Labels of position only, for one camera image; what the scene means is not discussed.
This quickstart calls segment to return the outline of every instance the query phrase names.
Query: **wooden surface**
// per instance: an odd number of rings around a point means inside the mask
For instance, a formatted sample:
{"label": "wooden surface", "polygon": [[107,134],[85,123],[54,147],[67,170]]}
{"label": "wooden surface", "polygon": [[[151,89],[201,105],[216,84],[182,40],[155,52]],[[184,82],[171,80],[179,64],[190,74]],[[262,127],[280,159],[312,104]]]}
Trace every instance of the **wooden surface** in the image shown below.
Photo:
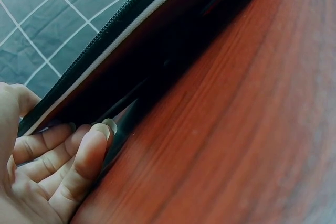
{"label": "wooden surface", "polygon": [[73,223],[336,223],[336,0],[237,5]]}

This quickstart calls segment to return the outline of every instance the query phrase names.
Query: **gray grid fabric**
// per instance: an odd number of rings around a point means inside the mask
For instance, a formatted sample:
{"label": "gray grid fabric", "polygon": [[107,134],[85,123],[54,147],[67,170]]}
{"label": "gray grid fabric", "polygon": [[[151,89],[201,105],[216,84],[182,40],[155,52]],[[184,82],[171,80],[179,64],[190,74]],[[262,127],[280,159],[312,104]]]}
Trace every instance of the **gray grid fabric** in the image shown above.
{"label": "gray grid fabric", "polygon": [[43,97],[126,0],[0,0],[0,81]]}

